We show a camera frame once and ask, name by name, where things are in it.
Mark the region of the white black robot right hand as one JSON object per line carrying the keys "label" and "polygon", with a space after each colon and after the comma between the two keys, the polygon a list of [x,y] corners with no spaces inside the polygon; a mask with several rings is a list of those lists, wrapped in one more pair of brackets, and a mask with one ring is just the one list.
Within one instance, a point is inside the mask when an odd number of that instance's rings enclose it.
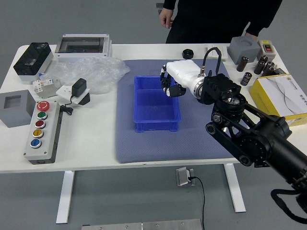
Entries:
{"label": "white black robot right hand", "polygon": [[168,62],[161,69],[161,88],[168,97],[182,96],[189,89],[200,99],[204,77],[204,67],[198,67],[192,60]]}

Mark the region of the person's right hand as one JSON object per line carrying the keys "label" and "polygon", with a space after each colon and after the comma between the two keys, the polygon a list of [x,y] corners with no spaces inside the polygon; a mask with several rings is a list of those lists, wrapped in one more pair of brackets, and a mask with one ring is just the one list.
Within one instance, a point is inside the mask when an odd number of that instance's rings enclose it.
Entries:
{"label": "person's right hand", "polygon": [[166,29],[170,29],[173,23],[173,10],[163,8],[159,14],[160,23]]}

